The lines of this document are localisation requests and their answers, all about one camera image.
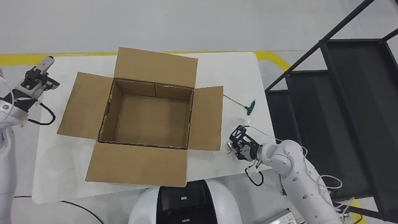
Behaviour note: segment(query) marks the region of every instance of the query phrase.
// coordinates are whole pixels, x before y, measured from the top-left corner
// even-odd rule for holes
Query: white cable
[[[341,213],[341,216],[342,216],[342,217],[344,217],[344,214],[346,213],[348,207],[351,206],[351,204],[353,204],[354,199],[355,199],[354,197],[351,197],[351,198],[349,199],[349,203],[347,203],[347,206],[344,208],[344,210],[343,210],[342,213]]]
[[[250,127],[250,128],[253,128],[253,129],[255,129],[256,131],[258,131],[258,132],[260,132],[260,133],[262,133],[262,134],[266,135],[267,137],[270,137],[270,138],[272,138],[272,139],[278,140],[278,141],[280,141],[280,142],[282,142],[282,141],[283,141],[283,140],[281,140],[281,139],[277,139],[277,138],[275,138],[275,137],[273,137],[273,136],[271,136],[271,135],[269,135],[269,134],[267,134],[267,133],[263,133],[262,131],[258,130],[258,129],[257,129],[257,128],[255,128],[254,126],[244,126],[244,127]]]
[[[14,93],[12,92],[12,88],[10,87],[10,85],[8,85],[6,79],[4,79],[3,77],[0,77],[0,81],[2,81],[3,84],[5,84],[5,85],[8,87],[8,89],[10,89],[10,94],[11,94],[11,99],[12,99],[11,108],[10,108],[10,110],[8,111],[8,114],[6,115],[6,117],[5,117],[5,118],[1,121],[1,123],[0,123],[0,124],[3,124],[3,122],[8,118],[8,116],[10,116],[11,111],[12,111],[12,109],[14,108],[14,100],[15,100],[15,99],[14,99]]]
[[[303,158],[303,159],[304,159],[304,165],[305,165],[305,172],[307,173],[307,175],[309,175],[309,174],[308,174],[307,162],[305,161],[305,158],[306,158],[306,156],[307,156],[307,154],[308,154],[308,150],[307,150],[307,148],[304,147],[304,146],[302,146],[302,148],[305,150],[305,154],[304,154],[304,158]],[[337,180],[337,181],[340,183],[340,185],[339,185],[339,186],[336,186],[336,187],[330,187],[330,186],[322,185],[322,184],[319,183],[319,179],[321,179],[322,177],[333,178],[333,179]],[[327,188],[327,189],[340,189],[340,188],[342,188],[342,186],[343,186],[343,182],[342,182],[339,178],[333,177],[332,175],[320,175],[317,181],[315,181],[311,176],[310,176],[310,178],[311,178],[316,184],[318,184],[320,187],[325,187],[325,188]]]

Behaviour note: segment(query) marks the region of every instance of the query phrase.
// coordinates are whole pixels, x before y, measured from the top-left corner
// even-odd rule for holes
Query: stair step
[[[381,39],[321,46],[380,212],[398,211],[398,66]]]
[[[286,83],[308,160],[321,175],[333,175],[343,181],[343,187],[332,190],[331,197],[341,200],[370,196],[328,71],[292,72],[286,76]],[[324,181],[329,186],[338,185],[334,179]]]
[[[269,91],[266,97],[275,138],[294,140],[302,144],[289,92],[287,90]]]

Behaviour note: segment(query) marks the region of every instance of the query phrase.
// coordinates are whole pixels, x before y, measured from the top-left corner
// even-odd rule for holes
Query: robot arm
[[[246,131],[245,126],[238,126],[227,143],[239,160],[257,161],[257,166],[263,163],[273,168],[280,175],[290,201],[308,224],[341,224],[324,181],[298,143],[285,140],[260,145]]]
[[[0,97],[0,224],[11,222],[11,205],[17,183],[12,126],[25,123],[29,109],[41,94],[59,86],[58,82],[48,77],[47,70],[53,62],[53,57],[45,57],[38,66],[26,72],[25,79],[12,90],[14,101],[11,93]]]

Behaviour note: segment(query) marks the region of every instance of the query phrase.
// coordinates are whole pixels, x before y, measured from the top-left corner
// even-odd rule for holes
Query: open cardboard box
[[[218,151],[223,87],[198,60],[119,48],[114,78],[78,73],[58,134],[95,139],[89,182],[184,187],[187,150]]]

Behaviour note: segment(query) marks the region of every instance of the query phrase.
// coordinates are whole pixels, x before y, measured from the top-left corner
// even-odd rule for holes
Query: gray floor
[[[362,0],[0,0],[0,53],[115,52],[119,46],[149,50],[274,50],[295,62]],[[377,0],[337,37],[382,37],[398,26],[398,7]],[[394,53],[398,38],[390,41]],[[282,72],[259,61],[264,86]],[[30,67],[4,67],[15,85]],[[319,53],[299,69],[325,68]],[[32,110],[32,117],[39,110]],[[38,129],[16,128],[18,195],[30,195]],[[245,175],[220,178],[236,196],[244,223],[291,207],[279,195],[277,176],[255,187]],[[105,223],[126,223],[137,192],[75,200]],[[362,201],[374,208],[372,200]],[[35,205],[18,199],[13,223],[96,223],[87,213],[64,205]]]

